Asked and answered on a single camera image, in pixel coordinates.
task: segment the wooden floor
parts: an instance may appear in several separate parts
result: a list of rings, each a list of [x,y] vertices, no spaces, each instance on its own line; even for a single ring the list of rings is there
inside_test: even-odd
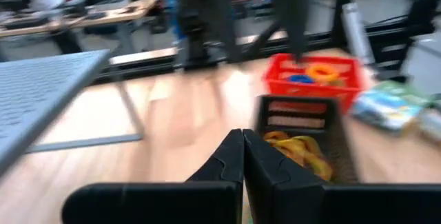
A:
[[[252,126],[256,97],[265,92],[266,67],[267,61],[259,60],[244,70],[223,65],[128,81],[145,140],[24,156],[0,181],[0,222],[60,223],[66,196],[89,183],[186,180],[231,129]],[[441,182],[441,152],[416,134],[395,139],[349,118],[346,123],[364,181]],[[39,142],[133,131],[116,87],[99,85],[77,97]]]

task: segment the red plastic basket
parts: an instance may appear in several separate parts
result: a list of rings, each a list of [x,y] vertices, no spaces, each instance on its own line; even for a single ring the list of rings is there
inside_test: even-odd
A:
[[[306,63],[326,63],[340,72],[340,80],[345,87],[323,86],[315,83],[296,83],[288,78],[296,74],[305,74],[304,68],[299,68],[292,61],[290,54],[275,54],[263,80],[271,94],[285,96],[337,97],[340,107],[346,113],[354,98],[362,91],[360,65],[355,59],[340,57],[304,57]]]

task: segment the orange ring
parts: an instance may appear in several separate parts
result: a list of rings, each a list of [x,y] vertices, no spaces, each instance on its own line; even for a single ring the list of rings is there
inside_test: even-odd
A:
[[[319,83],[328,83],[337,80],[340,73],[331,65],[316,63],[306,69],[306,75]]]

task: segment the black pants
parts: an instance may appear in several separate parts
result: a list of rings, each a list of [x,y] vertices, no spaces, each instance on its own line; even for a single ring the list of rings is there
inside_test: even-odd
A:
[[[70,30],[51,32],[52,40],[56,43],[61,53],[71,54],[82,52],[75,34]]]

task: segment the black metal frame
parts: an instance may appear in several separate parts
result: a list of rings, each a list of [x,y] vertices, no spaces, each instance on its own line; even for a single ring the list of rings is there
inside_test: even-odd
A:
[[[322,32],[318,34],[308,35],[307,50],[321,50],[327,48],[341,48],[347,51],[347,38],[343,30],[342,23],[342,5],[351,2],[351,0],[336,0],[336,11],[334,12],[334,24],[330,32]],[[409,27],[406,20],[395,21],[386,24],[368,25],[367,35],[371,44],[387,44],[391,40],[397,42],[406,42],[409,36]],[[428,34],[435,30],[431,23],[422,22],[413,24],[412,35]],[[288,51],[287,38],[271,39],[256,54],[244,58],[244,60],[253,60],[268,57],[272,54]],[[139,77],[148,77],[158,74],[172,73],[175,71],[174,60],[175,54],[164,57],[145,58],[145,60],[133,61],[130,63],[118,64],[122,75],[125,79],[133,79]],[[210,67],[211,64],[199,66],[199,68]],[[111,81],[109,68],[104,69],[98,76],[94,84],[108,83]]]

